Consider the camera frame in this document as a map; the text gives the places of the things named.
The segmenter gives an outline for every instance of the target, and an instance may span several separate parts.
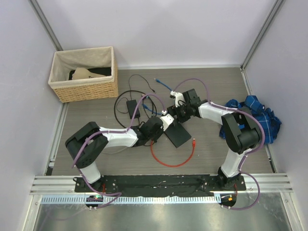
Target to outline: white wall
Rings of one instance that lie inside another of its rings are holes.
[[[307,0],[285,1],[246,71],[253,93],[282,121],[273,159],[288,174],[308,227],[307,12]]]
[[[0,3],[0,230],[21,230],[59,114],[47,85],[55,49],[26,0]]]
[[[118,65],[240,65],[275,0],[38,0],[64,50]]]

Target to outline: orange cable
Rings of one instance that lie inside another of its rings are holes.
[[[155,154],[154,154],[154,151],[153,151],[153,141],[151,141],[151,145],[150,145],[150,148],[151,148],[151,153],[152,153],[152,156],[154,157],[154,159],[158,162],[158,163],[160,163],[161,165],[164,165],[164,166],[166,166],[166,167],[180,167],[180,166],[183,166],[184,164],[186,164],[188,161],[190,161],[190,159],[192,158],[192,156],[193,156],[193,153],[194,153],[194,149],[195,149],[195,146],[196,146],[196,140],[195,139],[193,139],[192,140],[192,154],[188,157],[188,159],[187,160],[185,160],[183,163],[181,163],[181,164],[179,164],[179,165],[167,165],[167,164],[165,164],[164,162],[161,162],[156,156],[155,156]]]

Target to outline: black power brick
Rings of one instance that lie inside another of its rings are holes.
[[[126,101],[126,106],[127,106],[129,117],[130,117],[130,119],[132,119],[135,108],[137,106],[137,101],[136,100],[128,100],[128,101]],[[136,119],[136,118],[140,118],[139,108],[137,108],[134,119]]]

